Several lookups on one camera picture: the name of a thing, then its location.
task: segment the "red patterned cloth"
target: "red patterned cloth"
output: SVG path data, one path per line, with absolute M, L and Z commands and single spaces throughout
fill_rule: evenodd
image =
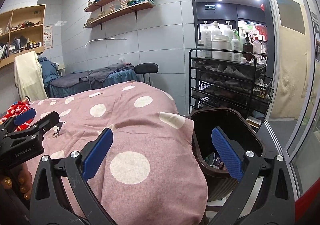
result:
M 20 113 L 26 112 L 30 110 L 30 106 L 26 102 L 18 101 L 16 104 L 12 104 L 11 107 L 7 110 L 6 115 L 4 115 L 0 120 L 0 125 L 4 123 L 9 117 L 14 117 L 19 115 Z M 18 126 L 15 131 L 20 131 L 29 127 L 29 124 L 33 121 L 33 119 L 26 121 L 22 125 Z

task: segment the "chair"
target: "chair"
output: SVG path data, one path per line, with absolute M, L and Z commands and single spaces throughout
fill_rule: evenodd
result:
M 134 71 L 136 74 L 143 74 L 143 82 L 145 83 L 145 74 L 149 74 L 149 84 L 151 85 L 150 74 L 157 73 L 159 67 L 156 63 L 141 63 L 135 66 Z

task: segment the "black trash bin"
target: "black trash bin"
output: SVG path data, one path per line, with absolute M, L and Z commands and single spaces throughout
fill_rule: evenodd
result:
M 222 199 L 235 188 L 237 180 L 227 170 L 214 169 L 204 161 L 216 151 L 211 141 L 212 130 L 220 127 L 229 139 L 239 142 L 245 151 L 251 150 L 262 157 L 265 147 L 245 119 L 233 109 L 198 110 L 192 112 L 189 118 L 194 121 L 192 149 L 207 180 L 208 201 Z

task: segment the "brown glass bottle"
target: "brown glass bottle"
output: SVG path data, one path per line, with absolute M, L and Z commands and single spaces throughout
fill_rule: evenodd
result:
M 243 51 L 244 52 L 251 52 L 251 53 L 253 53 L 253 46 L 252 46 L 252 44 L 251 44 L 251 42 L 250 42 L 250 39 L 249 39 L 249 37 L 245 37 L 245 43 L 243 44 Z M 249 55 L 249 54 L 244 54 L 244 56 L 245 56 L 245 58 L 246 58 L 246 60 L 247 61 L 250 61 L 251 60 L 251 55 Z

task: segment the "blue gripper pad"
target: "blue gripper pad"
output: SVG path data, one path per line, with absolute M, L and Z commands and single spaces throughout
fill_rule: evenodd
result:
M 82 178 L 86 182 L 95 176 L 103 159 L 108 153 L 113 143 L 112 130 L 105 128 L 97 140 L 91 142 L 95 143 L 95 145 L 83 161 Z
M 229 144 L 227 135 L 220 127 L 217 127 L 212 130 L 211 140 L 226 165 L 230 176 L 240 181 L 243 176 L 242 162 Z
M 29 110 L 27 110 L 24 113 L 19 114 L 18 116 L 16 116 L 15 120 L 14 120 L 14 124 L 16 126 L 20 126 L 23 123 L 25 123 L 28 120 L 33 119 L 36 116 L 36 110 L 31 108 Z

